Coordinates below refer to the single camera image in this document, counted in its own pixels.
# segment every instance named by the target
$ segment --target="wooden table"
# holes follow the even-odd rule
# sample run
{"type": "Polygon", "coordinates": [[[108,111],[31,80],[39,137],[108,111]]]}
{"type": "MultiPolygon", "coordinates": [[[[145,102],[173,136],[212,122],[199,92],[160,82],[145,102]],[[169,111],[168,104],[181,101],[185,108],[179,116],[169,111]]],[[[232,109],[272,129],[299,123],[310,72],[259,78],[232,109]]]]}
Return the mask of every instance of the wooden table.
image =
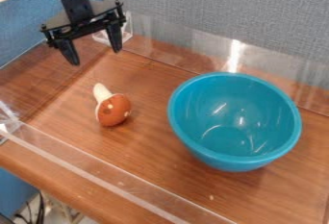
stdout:
{"type": "MultiPolygon", "coordinates": [[[[0,100],[34,127],[233,221],[327,223],[328,117],[300,109],[300,142],[267,167],[248,173],[209,168],[183,146],[166,117],[174,89],[197,72],[213,70],[209,58],[142,37],[134,40],[126,46],[134,51],[142,40],[153,42],[150,58],[128,51],[117,55],[90,37],[80,39],[81,67],[72,66],[58,51],[39,45],[0,71],[0,100]],[[176,62],[153,60],[161,60],[157,52],[170,50],[177,54],[176,62]],[[184,61],[191,57],[193,63],[184,61]],[[113,92],[126,93],[134,105],[132,117],[113,128],[102,128],[94,117],[92,91],[98,82],[113,92]]],[[[287,84],[288,92],[302,88],[273,78],[287,84]]],[[[0,147],[0,165],[101,223],[168,223],[11,141],[0,147]]]]}

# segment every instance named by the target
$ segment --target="plastic bowl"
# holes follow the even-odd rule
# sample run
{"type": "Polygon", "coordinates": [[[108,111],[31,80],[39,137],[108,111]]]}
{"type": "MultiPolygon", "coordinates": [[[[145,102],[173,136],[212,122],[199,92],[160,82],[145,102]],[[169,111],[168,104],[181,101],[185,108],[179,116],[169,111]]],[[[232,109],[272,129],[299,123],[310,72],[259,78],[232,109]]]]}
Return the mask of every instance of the plastic bowl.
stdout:
{"type": "Polygon", "coordinates": [[[174,91],[168,113],[191,152],[224,171],[271,163],[292,150],[303,131],[291,98],[247,74],[216,72],[191,79],[174,91]]]}

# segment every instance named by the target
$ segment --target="mushroom cap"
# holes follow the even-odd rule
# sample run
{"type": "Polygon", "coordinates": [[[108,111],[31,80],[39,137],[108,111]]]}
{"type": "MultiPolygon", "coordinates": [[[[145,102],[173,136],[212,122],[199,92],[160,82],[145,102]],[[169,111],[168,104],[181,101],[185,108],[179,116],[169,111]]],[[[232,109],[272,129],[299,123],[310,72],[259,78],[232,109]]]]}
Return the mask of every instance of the mushroom cap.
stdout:
{"type": "Polygon", "coordinates": [[[126,95],[118,93],[106,99],[97,108],[97,118],[102,126],[110,127],[129,117],[132,102],[126,95]]]}

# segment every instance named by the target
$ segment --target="bowl rim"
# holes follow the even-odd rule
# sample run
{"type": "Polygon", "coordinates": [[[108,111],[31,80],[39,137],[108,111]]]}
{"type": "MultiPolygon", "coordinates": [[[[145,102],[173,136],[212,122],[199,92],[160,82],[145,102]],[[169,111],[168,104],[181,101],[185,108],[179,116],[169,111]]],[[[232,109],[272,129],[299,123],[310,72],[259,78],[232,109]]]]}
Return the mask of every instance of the bowl rim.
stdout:
{"type": "Polygon", "coordinates": [[[302,119],[302,114],[300,111],[296,107],[295,102],[292,101],[291,97],[285,94],[285,92],[272,83],[268,81],[260,79],[259,77],[255,77],[252,75],[244,74],[244,73],[231,73],[231,72],[212,72],[207,74],[201,74],[188,81],[185,81],[179,88],[174,90],[173,95],[170,97],[169,101],[169,107],[168,107],[168,116],[169,116],[169,121],[172,124],[172,128],[176,131],[183,143],[191,150],[196,150],[201,152],[205,156],[209,158],[216,159],[217,161],[223,162],[233,162],[233,163],[256,163],[256,162],[268,162],[273,161],[275,159],[280,158],[283,155],[285,155],[295,145],[298,144],[299,138],[302,136],[303,132],[303,119],[302,119]],[[187,87],[189,87],[193,83],[212,78],[212,77],[239,77],[239,78],[245,78],[249,80],[253,80],[255,82],[260,83],[261,85],[267,86],[271,90],[273,90],[280,97],[283,98],[284,102],[290,106],[290,109],[292,110],[294,114],[294,133],[284,143],[281,147],[279,147],[275,151],[265,155],[259,155],[259,156],[233,156],[233,155],[227,155],[223,153],[219,153],[203,145],[200,145],[185,133],[185,131],[181,129],[181,126],[179,124],[179,121],[176,119],[176,114],[174,114],[174,104],[177,102],[177,99],[181,95],[181,92],[185,90],[187,87]]]}

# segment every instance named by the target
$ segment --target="mushroom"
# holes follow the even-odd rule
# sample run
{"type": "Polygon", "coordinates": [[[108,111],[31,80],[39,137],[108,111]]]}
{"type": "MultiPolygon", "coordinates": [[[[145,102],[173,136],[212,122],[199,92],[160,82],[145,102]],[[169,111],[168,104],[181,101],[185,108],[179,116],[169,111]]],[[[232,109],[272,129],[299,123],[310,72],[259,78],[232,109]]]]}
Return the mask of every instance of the mushroom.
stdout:
{"type": "Polygon", "coordinates": [[[120,124],[132,113],[132,103],[126,95],[113,94],[106,86],[98,83],[94,87],[94,97],[98,101],[97,119],[102,126],[120,124]]]}

